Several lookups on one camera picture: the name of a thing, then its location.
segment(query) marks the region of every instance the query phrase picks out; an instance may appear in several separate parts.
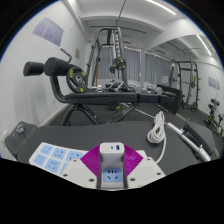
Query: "floor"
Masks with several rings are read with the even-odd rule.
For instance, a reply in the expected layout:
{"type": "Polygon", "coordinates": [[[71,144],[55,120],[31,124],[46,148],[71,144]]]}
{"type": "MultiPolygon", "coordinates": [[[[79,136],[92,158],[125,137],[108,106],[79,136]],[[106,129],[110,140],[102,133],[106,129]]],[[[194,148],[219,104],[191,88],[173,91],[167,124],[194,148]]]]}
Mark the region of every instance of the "floor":
{"type": "MultiPolygon", "coordinates": [[[[94,113],[97,115],[97,117],[99,118],[101,122],[106,122],[110,120],[111,118],[113,118],[114,116],[116,116],[116,111],[110,110],[108,105],[88,105],[88,107],[94,111],[94,113]]],[[[60,126],[66,110],[61,112],[49,125],[60,126]]],[[[148,103],[140,103],[138,106],[138,110],[143,111],[151,116],[155,116],[161,111],[161,109],[155,104],[148,104],[148,103]]],[[[206,117],[200,111],[192,112],[191,110],[182,109],[182,107],[180,107],[178,114],[181,115],[182,118],[172,114],[171,112],[164,111],[165,122],[170,122],[174,124],[175,126],[177,126],[178,128],[183,128],[185,123],[184,119],[187,119],[188,117],[190,117],[190,121],[206,126],[206,123],[204,122],[204,119],[206,119],[206,117]]],[[[153,122],[153,118],[146,116],[138,111],[132,111],[129,114],[127,114],[125,116],[125,119],[122,121],[152,121],[153,122]]],[[[70,125],[71,126],[89,126],[93,124],[82,112],[75,111],[70,118],[70,125]]],[[[214,133],[214,128],[212,130],[212,134],[215,140],[218,153],[219,155],[221,155],[223,150],[223,138],[221,137],[221,135],[217,136],[214,133]]]]}

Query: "exercise equipment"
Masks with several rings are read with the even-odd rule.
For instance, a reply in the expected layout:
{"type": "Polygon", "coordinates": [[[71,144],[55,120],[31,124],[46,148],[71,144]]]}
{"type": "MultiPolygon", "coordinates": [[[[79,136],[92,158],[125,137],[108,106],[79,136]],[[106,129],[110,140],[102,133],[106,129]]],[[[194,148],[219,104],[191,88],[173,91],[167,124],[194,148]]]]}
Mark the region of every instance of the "exercise equipment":
{"type": "Polygon", "coordinates": [[[214,125],[216,127],[216,124],[215,124],[215,111],[217,109],[217,107],[220,105],[220,102],[215,100],[215,99],[211,99],[211,102],[212,103],[209,103],[208,104],[208,107],[210,108],[210,115],[208,117],[207,120],[204,120],[205,123],[207,123],[207,126],[209,129],[212,128],[212,126],[214,125]]]}
{"type": "Polygon", "coordinates": [[[87,81],[85,72],[72,67],[69,69],[66,77],[69,88],[75,93],[83,93],[86,90],[87,81]]]}
{"type": "Polygon", "coordinates": [[[218,123],[218,126],[216,127],[216,130],[214,131],[217,135],[221,133],[221,130],[222,130],[221,122],[223,121],[224,114],[219,114],[218,117],[219,117],[219,123],[218,123]]]}
{"type": "Polygon", "coordinates": [[[126,61],[124,58],[115,58],[113,60],[114,68],[117,70],[124,70],[126,68],[126,61]]]}
{"type": "Polygon", "coordinates": [[[188,84],[189,85],[189,89],[188,89],[188,95],[187,95],[187,100],[186,102],[184,102],[183,97],[185,97],[185,95],[182,95],[182,100],[181,100],[181,105],[183,109],[190,109],[193,112],[196,112],[198,110],[198,101],[200,99],[198,99],[198,92],[201,90],[199,88],[199,80],[201,80],[198,77],[198,69],[197,69],[197,64],[192,61],[190,59],[190,61],[175,61],[173,60],[172,63],[172,70],[171,70],[171,78],[170,78],[170,87],[172,86],[172,83],[177,82],[180,85],[180,91],[182,91],[182,83],[188,84]],[[178,65],[179,67],[179,74],[177,75],[177,77],[179,77],[179,80],[174,79],[174,68],[175,68],[175,63],[178,65]],[[190,64],[191,68],[182,68],[181,64],[190,64]],[[181,75],[181,71],[189,71],[190,72],[190,82],[183,82],[182,81],[182,75],[181,75]],[[189,104],[189,100],[191,97],[191,90],[194,89],[195,87],[197,87],[196,89],[196,101],[193,102],[191,105],[189,104]]]}

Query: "dumbbell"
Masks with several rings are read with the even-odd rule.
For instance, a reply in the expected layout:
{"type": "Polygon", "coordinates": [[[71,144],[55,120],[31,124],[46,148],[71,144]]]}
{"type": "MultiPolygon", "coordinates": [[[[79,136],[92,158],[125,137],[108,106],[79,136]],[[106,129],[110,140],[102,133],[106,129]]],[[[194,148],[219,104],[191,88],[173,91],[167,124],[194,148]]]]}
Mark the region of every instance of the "dumbbell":
{"type": "Polygon", "coordinates": [[[147,90],[139,85],[133,85],[131,88],[133,88],[136,93],[147,93],[147,90]]]}
{"type": "Polygon", "coordinates": [[[148,86],[147,91],[150,93],[158,94],[159,96],[163,94],[163,89],[161,87],[148,86]]]}

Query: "gym machine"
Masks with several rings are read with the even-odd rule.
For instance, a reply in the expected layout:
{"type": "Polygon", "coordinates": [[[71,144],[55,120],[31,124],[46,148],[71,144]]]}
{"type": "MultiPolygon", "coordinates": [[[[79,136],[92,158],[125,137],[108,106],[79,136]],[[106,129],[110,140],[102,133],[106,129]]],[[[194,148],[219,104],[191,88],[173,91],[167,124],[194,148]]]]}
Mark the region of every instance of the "gym machine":
{"type": "Polygon", "coordinates": [[[185,95],[182,95],[181,105],[182,105],[183,109],[184,108],[191,109],[193,112],[198,110],[198,100],[199,100],[198,99],[198,92],[201,90],[201,89],[199,89],[199,80],[201,80],[201,79],[198,77],[197,64],[194,61],[192,61],[191,59],[190,59],[190,61],[175,61],[175,60],[173,60],[169,87],[172,86],[172,83],[177,82],[180,85],[180,91],[182,91],[182,83],[185,83],[185,84],[189,85],[186,102],[184,102],[184,100],[183,100],[183,97],[185,95]],[[175,67],[174,63],[176,63],[179,67],[179,74],[178,74],[179,80],[176,80],[174,78],[174,67],[175,67]],[[189,64],[189,63],[191,65],[191,68],[182,68],[181,67],[181,64],[189,64]],[[190,82],[183,82],[182,81],[181,71],[189,71],[190,72],[190,82]],[[189,100],[190,100],[190,97],[191,97],[191,91],[195,87],[197,88],[196,89],[196,101],[193,102],[190,105],[189,100]]]}
{"type": "Polygon", "coordinates": [[[127,68],[126,68],[126,61],[124,59],[123,39],[122,39],[121,30],[119,27],[105,27],[100,29],[97,32],[94,43],[92,45],[89,62],[87,63],[87,72],[86,72],[87,77],[89,76],[94,51],[96,50],[96,48],[98,48],[98,55],[97,55],[94,73],[93,73],[93,79],[92,79],[92,85],[94,85],[94,81],[96,78],[97,65],[98,65],[98,62],[100,61],[100,52],[102,47],[104,46],[109,46],[112,48],[113,61],[112,61],[112,66],[110,67],[110,72],[115,74],[116,76],[116,80],[113,80],[113,83],[109,87],[109,91],[118,92],[118,90],[121,89],[123,91],[130,92],[131,90],[129,89],[128,83],[127,83],[127,68]],[[99,35],[102,31],[105,31],[105,30],[107,31],[107,43],[100,45],[99,35]],[[121,83],[118,83],[119,71],[121,71],[122,73],[123,81],[121,83]]]}
{"type": "Polygon", "coordinates": [[[210,108],[211,111],[210,111],[210,115],[209,115],[208,119],[204,120],[204,122],[207,123],[207,126],[209,129],[211,129],[213,125],[216,127],[216,124],[214,122],[215,121],[215,111],[219,105],[220,105],[220,102],[213,98],[211,99],[211,103],[208,104],[208,107],[210,108]]]}
{"type": "Polygon", "coordinates": [[[216,130],[214,131],[217,135],[221,133],[221,129],[222,129],[221,122],[223,121],[224,114],[219,114],[218,117],[219,117],[219,123],[218,123],[218,126],[216,127],[216,130]]]}

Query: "white cable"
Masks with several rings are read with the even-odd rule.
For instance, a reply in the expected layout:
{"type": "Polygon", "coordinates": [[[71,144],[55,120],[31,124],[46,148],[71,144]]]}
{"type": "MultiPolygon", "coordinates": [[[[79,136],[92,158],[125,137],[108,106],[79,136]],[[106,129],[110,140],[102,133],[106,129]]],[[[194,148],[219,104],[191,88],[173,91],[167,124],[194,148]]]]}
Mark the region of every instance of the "white cable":
{"type": "Polygon", "coordinates": [[[162,153],[156,163],[159,163],[160,160],[163,158],[165,148],[166,148],[166,133],[164,131],[164,121],[165,116],[162,111],[160,111],[154,118],[154,127],[153,129],[147,134],[147,139],[149,142],[153,144],[158,144],[164,140],[162,153]]]}

